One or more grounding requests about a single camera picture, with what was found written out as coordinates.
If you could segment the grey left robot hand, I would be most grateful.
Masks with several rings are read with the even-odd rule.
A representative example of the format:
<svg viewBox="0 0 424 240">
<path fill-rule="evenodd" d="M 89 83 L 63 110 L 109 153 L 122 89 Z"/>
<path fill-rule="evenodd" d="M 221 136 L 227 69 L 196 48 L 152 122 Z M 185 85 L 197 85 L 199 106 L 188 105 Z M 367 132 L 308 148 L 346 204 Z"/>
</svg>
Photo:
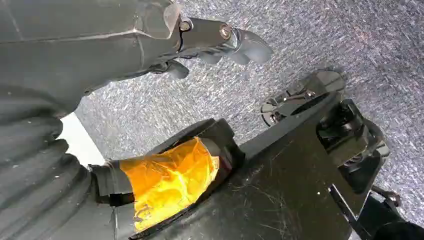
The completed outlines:
<svg viewBox="0 0 424 240">
<path fill-rule="evenodd" d="M 272 54 L 251 31 L 183 19 L 171 0 L 1 1 L 1 239 L 82 239 L 113 211 L 99 202 L 102 170 L 59 138 L 83 97 L 149 73 L 184 78 L 179 58 L 245 65 Z"/>
</svg>

